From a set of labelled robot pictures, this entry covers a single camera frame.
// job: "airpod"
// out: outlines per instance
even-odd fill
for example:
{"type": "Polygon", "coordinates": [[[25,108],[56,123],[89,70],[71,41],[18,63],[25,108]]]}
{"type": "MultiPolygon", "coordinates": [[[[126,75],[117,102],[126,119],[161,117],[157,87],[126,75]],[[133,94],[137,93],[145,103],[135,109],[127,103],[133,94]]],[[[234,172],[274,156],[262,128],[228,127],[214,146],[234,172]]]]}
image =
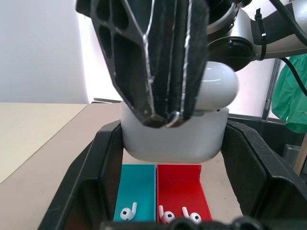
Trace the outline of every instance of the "airpod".
{"type": "Polygon", "coordinates": [[[188,218],[190,220],[192,220],[194,223],[199,224],[201,223],[201,217],[198,213],[193,212],[191,213],[191,215],[189,216],[188,210],[186,207],[182,207],[182,212],[183,212],[183,216],[185,218],[188,218]]]}
{"type": "Polygon", "coordinates": [[[159,205],[159,217],[162,223],[164,224],[169,224],[175,219],[175,215],[172,212],[170,211],[164,212],[162,205],[159,205]]]}
{"type": "Polygon", "coordinates": [[[137,206],[138,206],[138,203],[134,202],[132,204],[132,210],[128,207],[124,208],[120,212],[120,218],[124,221],[132,220],[135,217],[137,206]]]}

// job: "beige table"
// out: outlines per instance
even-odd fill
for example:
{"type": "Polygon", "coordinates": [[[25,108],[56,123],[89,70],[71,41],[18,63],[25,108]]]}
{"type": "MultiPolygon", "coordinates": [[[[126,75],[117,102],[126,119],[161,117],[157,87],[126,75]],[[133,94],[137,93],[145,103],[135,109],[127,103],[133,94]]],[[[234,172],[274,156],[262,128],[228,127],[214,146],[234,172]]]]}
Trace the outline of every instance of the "beige table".
{"type": "Polygon", "coordinates": [[[0,103],[0,184],[85,106],[0,103]]]}
{"type": "MultiPolygon", "coordinates": [[[[101,126],[119,119],[119,106],[86,106],[0,184],[1,230],[37,229],[69,165],[101,126]]],[[[123,163],[143,162],[125,152],[123,163]]],[[[230,222],[242,215],[221,154],[202,164],[201,183],[214,220],[230,222]]]]}

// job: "earbud stem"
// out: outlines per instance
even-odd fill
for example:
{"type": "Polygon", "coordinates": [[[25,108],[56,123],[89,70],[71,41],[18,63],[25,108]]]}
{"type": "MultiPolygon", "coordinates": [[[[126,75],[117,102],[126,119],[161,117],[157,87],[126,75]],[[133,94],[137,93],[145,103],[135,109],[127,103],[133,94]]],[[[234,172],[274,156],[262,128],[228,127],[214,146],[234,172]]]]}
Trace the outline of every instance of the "earbud stem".
{"type": "Polygon", "coordinates": [[[189,218],[189,213],[187,207],[182,207],[183,216],[189,218]]]}
{"type": "Polygon", "coordinates": [[[159,205],[159,217],[160,217],[160,219],[162,219],[163,215],[164,215],[163,206],[159,205]]]}
{"type": "Polygon", "coordinates": [[[135,215],[135,213],[136,213],[136,208],[137,208],[137,206],[138,206],[138,203],[136,203],[136,202],[133,202],[133,204],[132,204],[132,213],[135,215]]]}

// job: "white charging case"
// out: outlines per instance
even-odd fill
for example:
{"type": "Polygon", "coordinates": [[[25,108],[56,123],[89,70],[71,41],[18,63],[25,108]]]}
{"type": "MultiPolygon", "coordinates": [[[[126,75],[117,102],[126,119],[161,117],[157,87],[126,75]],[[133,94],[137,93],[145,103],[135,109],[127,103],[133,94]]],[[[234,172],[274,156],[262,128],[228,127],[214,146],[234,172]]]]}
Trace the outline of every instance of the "white charging case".
{"type": "Polygon", "coordinates": [[[121,103],[124,147],[136,159],[150,162],[200,163],[220,151],[228,108],[192,116],[176,128],[143,126],[125,103],[121,103]]]}

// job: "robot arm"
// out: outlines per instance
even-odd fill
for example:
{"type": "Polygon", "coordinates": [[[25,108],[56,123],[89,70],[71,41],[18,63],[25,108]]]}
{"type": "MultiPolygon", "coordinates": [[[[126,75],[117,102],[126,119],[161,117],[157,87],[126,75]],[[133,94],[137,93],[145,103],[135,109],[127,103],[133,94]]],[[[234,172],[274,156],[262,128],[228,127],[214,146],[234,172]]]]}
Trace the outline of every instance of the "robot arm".
{"type": "MultiPolygon", "coordinates": [[[[192,116],[207,61],[238,71],[253,60],[307,53],[278,11],[251,20],[241,9],[250,2],[77,0],[76,10],[92,18],[113,85],[129,109],[144,126],[158,128],[192,116]]],[[[307,32],[306,1],[286,7],[307,32]]]]}
{"type": "MultiPolygon", "coordinates": [[[[307,3],[304,0],[295,0],[285,7],[307,33],[307,3]]],[[[298,40],[291,25],[278,11],[262,18],[263,27],[259,21],[250,19],[245,11],[237,9],[235,5],[228,10],[228,15],[228,18],[221,18],[208,26],[211,61],[225,63],[238,71],[251,60],[284,58],[307,53],[307,48],[298,40]]]]}

